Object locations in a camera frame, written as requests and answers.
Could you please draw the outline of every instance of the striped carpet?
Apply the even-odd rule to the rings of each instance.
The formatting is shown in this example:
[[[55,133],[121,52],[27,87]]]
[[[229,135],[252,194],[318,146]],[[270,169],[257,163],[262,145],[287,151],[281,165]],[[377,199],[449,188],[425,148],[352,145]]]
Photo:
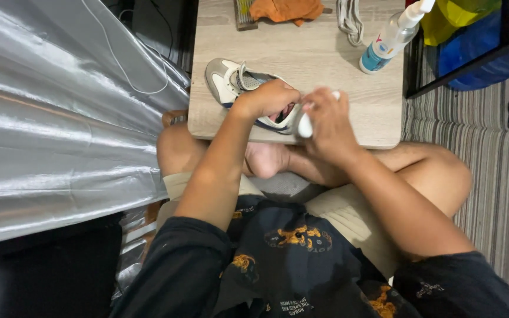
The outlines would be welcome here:
[[[435,49],[425,49],[422,79],[434,79]],[[509,283],[509,80],[484,90],[447,87],[404,100],[402,140],[440,144],[471,169],[473,189],[455,217]]]

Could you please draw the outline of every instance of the beige shorts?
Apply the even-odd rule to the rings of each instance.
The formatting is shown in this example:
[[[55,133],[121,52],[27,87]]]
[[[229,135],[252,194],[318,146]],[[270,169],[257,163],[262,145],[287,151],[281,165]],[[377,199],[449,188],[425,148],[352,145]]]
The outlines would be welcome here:
[[[191,175],[188,172],[164,177],[170,201],[160,208],[158,227],[174,213]],[[239,195],[246,194],[263,195],[242,175]],[[402,256],[384,232],[367,200],[354,185],[347,184],[326,191],[309,200],[305,207],[308,213],[327,219],[351,244],[362,249],[386,279],[394,275]]]

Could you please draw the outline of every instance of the spray bottle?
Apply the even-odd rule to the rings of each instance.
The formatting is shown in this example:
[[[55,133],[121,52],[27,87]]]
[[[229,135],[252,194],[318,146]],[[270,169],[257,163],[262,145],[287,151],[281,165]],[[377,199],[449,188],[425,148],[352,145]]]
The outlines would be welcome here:
[[[421,18],[431,11],[434,3],[435,0],[421,0],[390,17],[361,56],[358,62],[360,69],[364,73],[374,74],[383,68],[416,36]]]

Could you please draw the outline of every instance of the orange cloth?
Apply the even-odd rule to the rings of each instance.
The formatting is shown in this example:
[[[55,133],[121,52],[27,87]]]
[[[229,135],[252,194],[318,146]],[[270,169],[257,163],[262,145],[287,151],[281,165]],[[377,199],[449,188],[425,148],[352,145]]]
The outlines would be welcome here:
[[[249,9],[255,20],[267,17],[274,22],[293,20],[297,26],[304,19],[314,20],[323,12],[321,0],[255,0]]]

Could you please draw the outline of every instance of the wooden table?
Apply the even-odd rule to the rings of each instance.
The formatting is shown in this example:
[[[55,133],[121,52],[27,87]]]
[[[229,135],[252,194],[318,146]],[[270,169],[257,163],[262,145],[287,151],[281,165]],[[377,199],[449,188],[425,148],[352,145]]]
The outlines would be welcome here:
[[[235,29],[233,0],[200,0],[188,128],[200,139],[212,139],[227,111],[211,96],[205,67],[214,58],[246,61],[251,69],[282,76],[302,92],[316,85],[345,90],[350,119],[358,142],[366,148],[388,149],[400,141],[403,52],[378,74],[367,75],[358,59],[392,14],[404,9],[404,0],[361,0],[364,45],[352,47],[337,28],[335,0],[322,0],[334,9],[301,27],[291,22],[259,21],[258,29]],[[253,127],[250,141],[293,144],[300,140]]]

